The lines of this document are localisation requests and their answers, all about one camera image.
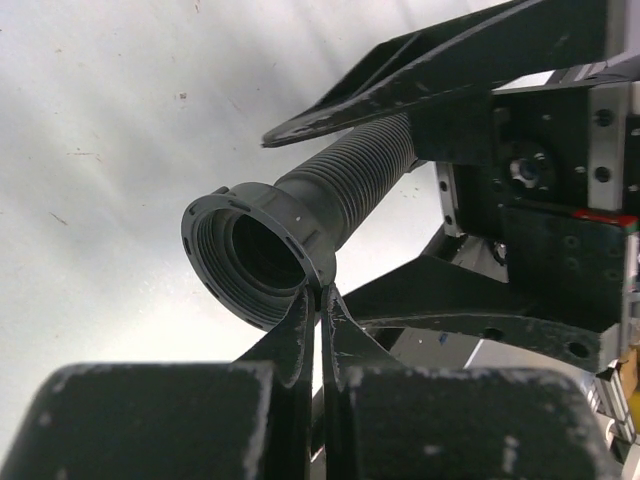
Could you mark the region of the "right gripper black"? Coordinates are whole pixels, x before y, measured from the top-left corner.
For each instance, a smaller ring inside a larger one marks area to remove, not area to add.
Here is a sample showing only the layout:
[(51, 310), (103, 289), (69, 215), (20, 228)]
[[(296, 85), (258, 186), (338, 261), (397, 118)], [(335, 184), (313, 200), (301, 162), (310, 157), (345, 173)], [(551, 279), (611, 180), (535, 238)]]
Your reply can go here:
[(508, 283), (420, 256), (347, 294), (353, 319), (605, 370), (632, 329), (638, 93), (633, 80), (587, 79), (415, 113), (416, 152), (436, 165), (445, 233), (503, 245)]

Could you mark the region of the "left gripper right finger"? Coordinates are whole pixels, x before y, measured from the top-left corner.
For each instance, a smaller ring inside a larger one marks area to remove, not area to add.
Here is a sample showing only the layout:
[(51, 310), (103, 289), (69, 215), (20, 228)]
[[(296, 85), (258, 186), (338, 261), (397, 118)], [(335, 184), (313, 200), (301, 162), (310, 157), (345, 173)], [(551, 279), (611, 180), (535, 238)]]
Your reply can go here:
[(320, 297), (330, 479), (617, 479), (577, 385), (531, 368), (408, 367)]

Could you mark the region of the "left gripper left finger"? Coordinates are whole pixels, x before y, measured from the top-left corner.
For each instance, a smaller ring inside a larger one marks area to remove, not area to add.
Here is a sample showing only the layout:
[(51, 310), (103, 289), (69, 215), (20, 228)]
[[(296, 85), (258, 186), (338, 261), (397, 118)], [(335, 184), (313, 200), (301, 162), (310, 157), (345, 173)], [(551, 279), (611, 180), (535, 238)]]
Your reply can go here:
[(35, 396), (18, 479), (305, 479), (315, 299), (230, 363), (75, 364)]

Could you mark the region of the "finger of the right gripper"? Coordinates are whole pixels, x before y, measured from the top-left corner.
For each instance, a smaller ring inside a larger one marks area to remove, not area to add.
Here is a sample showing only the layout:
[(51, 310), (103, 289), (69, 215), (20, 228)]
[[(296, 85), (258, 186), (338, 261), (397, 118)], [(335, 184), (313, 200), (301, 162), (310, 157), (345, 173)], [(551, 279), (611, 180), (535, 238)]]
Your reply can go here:
[(607, 48), (605, 1), (508, 1), (377, 45), (262, 142), (276, 148), (328, 135), (527, 74), (603, 60)]

